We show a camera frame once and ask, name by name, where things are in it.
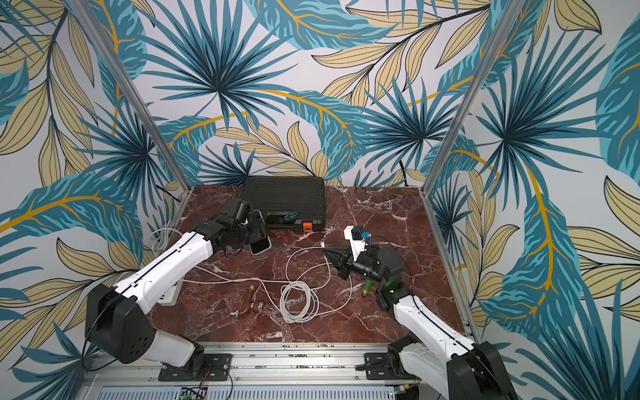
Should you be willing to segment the smartphone with pink case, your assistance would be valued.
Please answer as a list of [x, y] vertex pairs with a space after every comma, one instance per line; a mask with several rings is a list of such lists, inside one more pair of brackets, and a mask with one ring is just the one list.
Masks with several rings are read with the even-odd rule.
[[268, 229], [260, 210], [251, 211], [248, 216], [248, 239], [247, 243], [253, 256], [258, 256], [272, 248]]

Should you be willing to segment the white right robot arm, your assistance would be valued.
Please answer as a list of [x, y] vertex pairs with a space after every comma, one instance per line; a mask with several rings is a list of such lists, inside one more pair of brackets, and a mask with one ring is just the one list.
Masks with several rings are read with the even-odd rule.
[[412, 375], [445, 399], [516, 399], [503, 359], [491, 343], [476, 343], [441, 320], [403, 280], [405, 261], [395, 248], [325, 248], [344, 279], [356, 274], [378, 285], [378, 306], [412, 334], [388, 346], [390, 368]]

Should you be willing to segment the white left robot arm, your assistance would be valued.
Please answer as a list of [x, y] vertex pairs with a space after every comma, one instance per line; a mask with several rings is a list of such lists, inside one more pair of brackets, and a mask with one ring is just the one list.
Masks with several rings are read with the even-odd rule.
[[203, 346], [157, 330], [148, 313], [161, 296], [189, 271], [218, 252], [241, 252], [268, 238], [262, 213], [250, 203], [231, 198], [213, 218], [184, 233], [174, 245], [128, 278], [88, 295], [85, 342], [116, 361], [139, 359], [197, 375], [203, 368]]

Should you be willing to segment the black plastic tool case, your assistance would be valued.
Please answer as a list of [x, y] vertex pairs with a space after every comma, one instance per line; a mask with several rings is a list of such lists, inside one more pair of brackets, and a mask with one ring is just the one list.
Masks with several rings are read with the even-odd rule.
[[[325, 229], [326, 196], [321, 178], [250, 177], [243, 185], [241, 199], [261, 211], [270, 230], [311, 233]], [[280, 218], [291, 212], [298, 214], [297, 221], [294, 224], [282, 224]]]

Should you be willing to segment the white power strip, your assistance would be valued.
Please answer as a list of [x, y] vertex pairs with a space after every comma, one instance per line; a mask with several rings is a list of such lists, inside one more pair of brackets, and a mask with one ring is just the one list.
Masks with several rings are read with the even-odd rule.
[[171, 286], [158, 300], [158, 305], [163, 307], [173, 307], [178, 301], [183, 281], [179, 280], [173, 286]]

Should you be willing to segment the teal-handled screwdriver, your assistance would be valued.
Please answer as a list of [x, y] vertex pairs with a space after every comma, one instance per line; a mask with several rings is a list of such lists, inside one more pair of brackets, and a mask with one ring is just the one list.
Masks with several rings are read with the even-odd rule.
[[294, 224], [298, 219], [298, 214], [295, 212], [287, 213], [280, 218], [282, 224]]

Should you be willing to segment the brown-handled screwdriver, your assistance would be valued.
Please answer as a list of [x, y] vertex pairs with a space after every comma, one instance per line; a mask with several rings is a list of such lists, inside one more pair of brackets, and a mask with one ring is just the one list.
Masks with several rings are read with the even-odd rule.
[[238, 316], [242, 317], [245, 316], [246, 314], [248, 314], [252, 307], [253, 307], [253, 302], [256, 296], [256, 291], [258, 291], [258, 287], [255, 285], [250, 285], [249, 287], [247, 287], [247, 291], [245, 293], [245, 296], [243, 298], [243, 304], [240, 308], [240, 310], [238, 311]]

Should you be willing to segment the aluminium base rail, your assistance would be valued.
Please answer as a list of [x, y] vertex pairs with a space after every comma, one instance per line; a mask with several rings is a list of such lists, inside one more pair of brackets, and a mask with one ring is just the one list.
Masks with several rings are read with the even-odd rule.
[[191, 381], [139, 360], [90, 373], [78, 399], [465, 399], [463, 383], [425, 346], [401, 352], [406, 376], [384, 368], [385, 343], [205, 343]]

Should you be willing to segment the aluminium frame post left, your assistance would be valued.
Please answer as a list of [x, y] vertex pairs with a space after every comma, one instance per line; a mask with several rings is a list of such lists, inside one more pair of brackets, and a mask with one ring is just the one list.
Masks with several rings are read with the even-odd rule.
[[102, 58], [108, 70], [113, 75], [115, 83], [120, 86], [130, 107], [135, 111], [136, 115], [138, 115], [143, 127], [146, 129], [151, 140], [155, 143], [158, 153], [167, 163], [169, 171], [184, 191], [191, 192], [193, 189], [192, 185], [186, 179], [182, 168], [176, 161], [171, 149], [164, 140], [158, 125], [156, 125], [153, 120], [153, 116], [148, 111], [148, 107], [136, 89], [133, 80], [131, 80], [122, 60], [116, 53], [113, 45], [109, 43], [108, 35], [103, 30], [98, 18], [91, 9], [89, 2], [71, 0], [66, 1], [66, 4], [78, 19], [80, 27], [93, 43], [98, 55]]

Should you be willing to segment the aluminium frame post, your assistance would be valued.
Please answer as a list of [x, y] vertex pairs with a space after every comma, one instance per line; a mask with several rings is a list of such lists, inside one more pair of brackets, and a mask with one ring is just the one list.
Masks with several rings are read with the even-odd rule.
[[108, 70], [113, 75], [115, 83], [120, 86], [130, 107], [135, 111], [136, 115], [138, 115], [143, 127], [146, 129], [151, 140], [155, 143], [158, 153], [167, 163], [169, 171], [184, 191], [191, 192], [193, 189], [192, 185], [186, 179], [182, 168], [176, 161], [171, 149], [164, 140], [158, 125], [156, 125], [153, 120], [153, 116], [148, 111], [148, 107], [136, 89], [133, 80], [131, 80], [122, 60], [116, 53], [113, 45], [109, 43], [108, 35], [103, 30], [98, 18], [91, 9], [89, 2], [71, 0], [66, 1], [66, 4], [78, 19], [80, 27], [93, 43], [98, 55], [102, 58]]
[[523, 10], [523, 5], [523, 0], [508, 1], [505, 4], [503, 14], [501, 15], [500, 20], [498, 20], [496, 29], [493, 32], [493, 35], [489, 38], [487, 50], [483, 57], [478, 61], [476, 71], [471, 76], [470, 83], [462, 97], [458, 110], [453, 117], [449, 130], [447, 131], [443, 141], [441, 141], [441, 146], [436, 158], [433, 160], [429, 174], [421, 191], [421, 195], [423, 195], [424, 199], [428, 199], [429, 195], [433, 191], [438, 181], [438, 175], [443, 169], [453, 145], [455, 145], [456, 138], [463, 126], [466, 116], [468, 116], [468, 112], [473, 101], [481, 91], [494, 63], [497, 61], [498, 56], [501, 53], [502, 46], [507, 41], [508, 35], [515, 25], [519, 13]]

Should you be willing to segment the aluminium frame post right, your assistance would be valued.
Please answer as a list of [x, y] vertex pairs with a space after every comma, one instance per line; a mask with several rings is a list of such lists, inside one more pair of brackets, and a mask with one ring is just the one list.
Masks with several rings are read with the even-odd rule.
[[493, 32], [493, 35], [489, 38], [487, 50], [483, 57], [478, 61], [476, 71], [471, 76], [470, 83], [462, 97], [458, 110], [453, 117], [449, 130], [447, 131], [443, 141], [441, 141], [441, 146], [436, 158], [433, 160], [429, 174], [421, 191], [421, 195], [423, 195], [424, 199], [428, 199], [429, 195], [433, 191], [438, 181], [438, 175], [443, 169], [453, 145], [455, 145], [456, 138], [463, 126], [466, 116], [468, 116], [468, 112], [473, 101], [481, 91], [494, 63], [497, 61], [498, 56], [501, 53], [502, 46], [507, 41], [508, 35], [515, 25], [519, 13], [523, 10], [523, 5], [523, 0], [508, 1], [505, 4], [503, 14], [501, 15], [500, 20], [498, 20], [496, 29]]

